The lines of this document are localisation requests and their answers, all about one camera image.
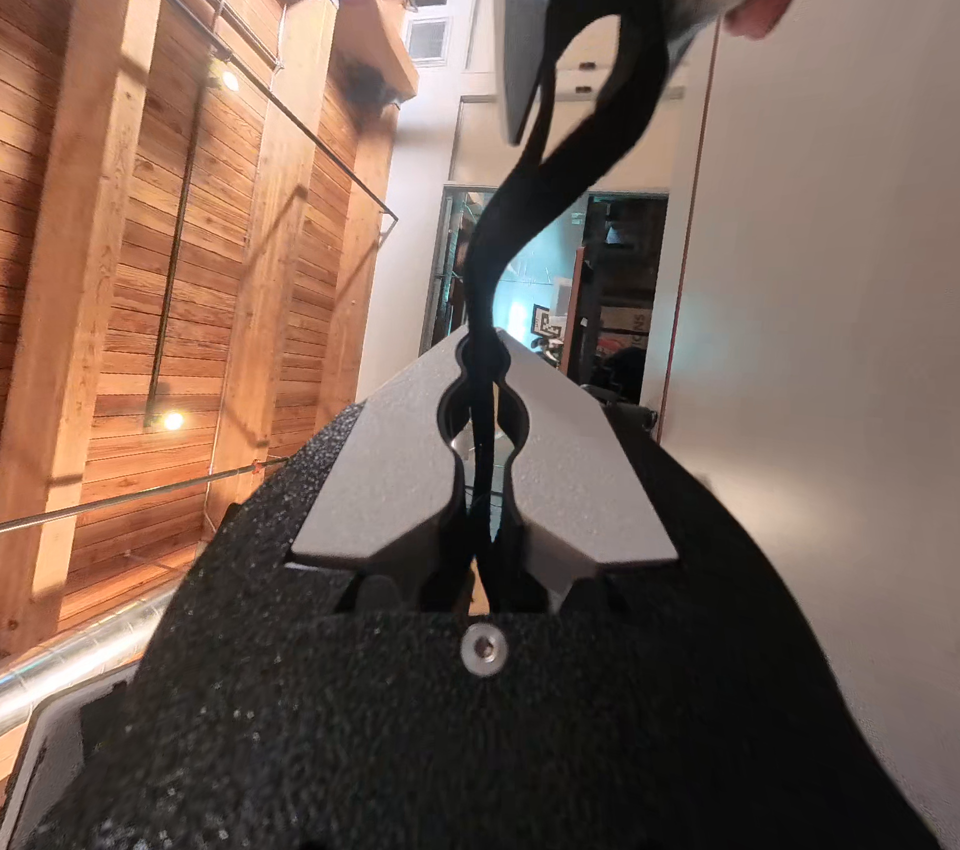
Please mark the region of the silver ventilation duct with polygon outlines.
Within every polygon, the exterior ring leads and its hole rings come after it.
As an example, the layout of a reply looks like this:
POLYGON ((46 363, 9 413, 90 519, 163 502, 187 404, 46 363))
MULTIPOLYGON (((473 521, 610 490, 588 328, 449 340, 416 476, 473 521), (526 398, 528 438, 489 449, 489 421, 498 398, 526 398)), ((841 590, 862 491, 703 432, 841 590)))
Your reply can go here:
POLYGON ((42 701, 140 658, 178 588, 163 585, 3 664, 1 734, 27 724, 42 701))

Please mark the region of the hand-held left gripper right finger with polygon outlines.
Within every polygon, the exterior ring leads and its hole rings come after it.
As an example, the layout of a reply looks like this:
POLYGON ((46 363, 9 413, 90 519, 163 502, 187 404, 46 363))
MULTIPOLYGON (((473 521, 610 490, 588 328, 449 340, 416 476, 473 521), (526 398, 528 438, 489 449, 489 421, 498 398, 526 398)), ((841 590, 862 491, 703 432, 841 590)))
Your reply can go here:
POLYGON ((542 612, 581 580, 676 562, 604 406, 507 331, 496 336, 496 423, 512 451, 495 537, 495 611, 542 612))

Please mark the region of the white wall vent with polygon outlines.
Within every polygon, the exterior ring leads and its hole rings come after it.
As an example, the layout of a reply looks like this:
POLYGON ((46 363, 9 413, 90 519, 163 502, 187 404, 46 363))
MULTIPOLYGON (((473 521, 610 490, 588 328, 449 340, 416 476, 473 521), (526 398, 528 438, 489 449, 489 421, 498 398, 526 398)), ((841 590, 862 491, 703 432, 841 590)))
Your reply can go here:
POLYGON ((418 70, 444 68, 449 64, 452 28, 450 16, 409 17, 405 47, 418 70))

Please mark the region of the brown-topped desk black legs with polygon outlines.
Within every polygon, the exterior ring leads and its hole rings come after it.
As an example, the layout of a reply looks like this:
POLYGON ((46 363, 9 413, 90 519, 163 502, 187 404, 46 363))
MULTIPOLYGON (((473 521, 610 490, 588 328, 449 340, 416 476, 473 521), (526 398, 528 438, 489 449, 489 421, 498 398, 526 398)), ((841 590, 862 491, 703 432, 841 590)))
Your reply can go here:
POLYGON ((601 242, 589 241, 577 251, 560 369, 578 386, 588 384, 594 372, 605 289, 604 263, 601 242))

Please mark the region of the beige door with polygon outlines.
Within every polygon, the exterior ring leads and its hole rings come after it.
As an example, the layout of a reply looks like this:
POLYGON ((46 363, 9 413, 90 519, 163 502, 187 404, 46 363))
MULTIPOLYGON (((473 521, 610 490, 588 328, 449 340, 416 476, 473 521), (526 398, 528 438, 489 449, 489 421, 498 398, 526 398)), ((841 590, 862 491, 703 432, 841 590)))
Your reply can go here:
MULTIPOLYGON (((465 58, 468 96, 498 94, 495 0, 474 0, 465 58)), ((563 100, 591 100, 610 74, 618 52, 619 21, 605 16, 584 28, 558 61, 558 92, 563 100)))
MULTIPOLYGON (((590 190, 613 194, 667 194, 685 108, 682 95, 670 93, 661 100, 639 142, 590 190)), ((560 100, 555 105, 545 153, 552 153, 593 111, 593 100, 560 100)), ((511 147, 503 139, 498 107, 494 102, 462 102, 451 183, 495 188, 514 168, 521 153, 521 146, 511 147)))

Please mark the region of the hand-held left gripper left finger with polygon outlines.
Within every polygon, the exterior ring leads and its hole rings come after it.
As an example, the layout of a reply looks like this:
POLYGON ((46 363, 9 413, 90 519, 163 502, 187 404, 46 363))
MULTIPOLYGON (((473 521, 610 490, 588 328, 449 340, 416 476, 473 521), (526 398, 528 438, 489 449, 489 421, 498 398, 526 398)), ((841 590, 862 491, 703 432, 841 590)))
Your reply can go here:
POLYGON ((385 578, 409 608, 470 602, 464 461, 470 420, 458 328, 364 401, 287 564, 385 578))

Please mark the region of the cardboard box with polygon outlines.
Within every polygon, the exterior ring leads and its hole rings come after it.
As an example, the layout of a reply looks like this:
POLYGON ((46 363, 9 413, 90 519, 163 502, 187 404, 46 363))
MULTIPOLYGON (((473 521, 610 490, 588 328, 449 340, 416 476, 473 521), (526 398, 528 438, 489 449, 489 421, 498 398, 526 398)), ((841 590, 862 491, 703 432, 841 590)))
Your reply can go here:
POLYGON ((652 324, 649 305, 602 305, 596 356, 611 371, 641 381, 652 324))

